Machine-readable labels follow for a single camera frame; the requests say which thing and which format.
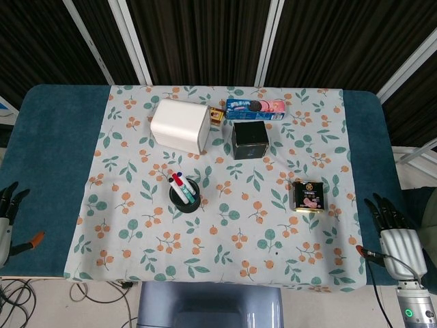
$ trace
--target table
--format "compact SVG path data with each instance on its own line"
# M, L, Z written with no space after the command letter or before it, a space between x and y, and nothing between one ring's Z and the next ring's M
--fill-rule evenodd
M26 95L0 169L0 187L17 180L19 188L31 189L16 218L14 244L39 230L46 238L36 250L11 258L2 276L63 276L109 90L39 85ZM375 95L345 91L343 99L363 243L379 249L364 198L376 192L404 210L389 135ZM384 269L375 271L378 284L395 284Z

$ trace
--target floral tablecloth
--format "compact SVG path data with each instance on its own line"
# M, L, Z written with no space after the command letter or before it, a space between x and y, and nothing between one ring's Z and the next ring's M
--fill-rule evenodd
M227 98L282 99L265 121L262 159L232 159L232 121L212 126L202 155L156 143L150 122L162 98L222 107ZM184 214L167 177L201 189ZM290 209L295 179L324 183L321 214ZM264 284L349 292L366 283L342 90L113 86L64 277Z

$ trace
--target small square tin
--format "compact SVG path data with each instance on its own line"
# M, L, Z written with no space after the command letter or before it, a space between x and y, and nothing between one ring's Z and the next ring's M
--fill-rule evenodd
M293 209L303 213L324 211L323 182L295 181L293 186Z

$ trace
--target pen holder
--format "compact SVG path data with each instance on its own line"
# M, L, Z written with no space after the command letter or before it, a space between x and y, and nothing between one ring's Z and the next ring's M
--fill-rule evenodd
M176 206L176 208L178 210L180 210L183 213L194 212L195 210L197 210L199 208L199 205L200 205L199 185L191 179L187 178L187 180L190 183L190 185L194 188L194 190L196 190L196 194L193 196L194 203L184 204L184 202L179 198L179 196L177 195L177 193L174 191L174 189L172 187L170 187L170 192L169 192L171 202Z

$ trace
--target white box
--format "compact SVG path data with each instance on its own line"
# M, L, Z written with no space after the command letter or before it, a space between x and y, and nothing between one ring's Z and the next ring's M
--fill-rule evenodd
M200 154L210 132L207 105L162 99L150 124L158 144Z

